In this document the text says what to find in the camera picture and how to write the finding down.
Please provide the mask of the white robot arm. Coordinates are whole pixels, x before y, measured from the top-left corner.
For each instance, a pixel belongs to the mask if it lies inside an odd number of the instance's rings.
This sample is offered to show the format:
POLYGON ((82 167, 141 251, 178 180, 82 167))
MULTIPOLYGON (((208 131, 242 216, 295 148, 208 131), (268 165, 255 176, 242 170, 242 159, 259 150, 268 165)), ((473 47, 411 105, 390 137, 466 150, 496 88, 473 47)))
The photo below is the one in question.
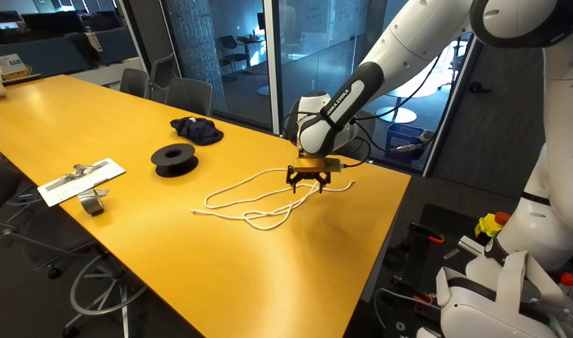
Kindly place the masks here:
POLYGON ((313 157, 343 146, 362 105, 409 82, 464 33, 543 54, 539 155, 507 225, 466 274, 486 283, 516 251, 554 272, 573 257, 573 0, 407 0, 332 95, 298 99, 295 144, 313 157))

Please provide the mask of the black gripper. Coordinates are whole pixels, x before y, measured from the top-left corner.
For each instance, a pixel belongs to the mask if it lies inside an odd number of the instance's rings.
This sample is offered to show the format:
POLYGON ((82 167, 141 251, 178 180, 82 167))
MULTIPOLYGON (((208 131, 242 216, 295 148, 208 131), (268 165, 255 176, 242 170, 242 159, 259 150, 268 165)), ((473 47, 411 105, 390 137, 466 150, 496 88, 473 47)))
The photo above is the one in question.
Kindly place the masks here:
POLYGON ((300 180, 317 180, 317 191, 323 193, 323 189, 330 182, 330 172, 300 172, 295 169, 295 165, 289 165, 285 172, 285 182, 291 185, 291 191, 296 191, 296 182, 300 180))

